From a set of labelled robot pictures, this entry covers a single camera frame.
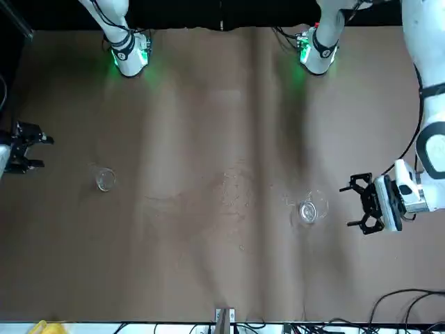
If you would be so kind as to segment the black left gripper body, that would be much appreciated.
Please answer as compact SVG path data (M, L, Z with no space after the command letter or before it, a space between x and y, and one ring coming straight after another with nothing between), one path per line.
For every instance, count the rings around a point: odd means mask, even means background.
M361 194L364 216L362 222L366 223L371 217L381 221L382 212L374 183L370 183Z

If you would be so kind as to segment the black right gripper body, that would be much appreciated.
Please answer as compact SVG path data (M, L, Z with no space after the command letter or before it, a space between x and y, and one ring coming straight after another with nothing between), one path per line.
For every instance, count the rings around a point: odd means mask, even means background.
M22 137L14 137L10 142L9 162L22 162L26 153L26 140Z

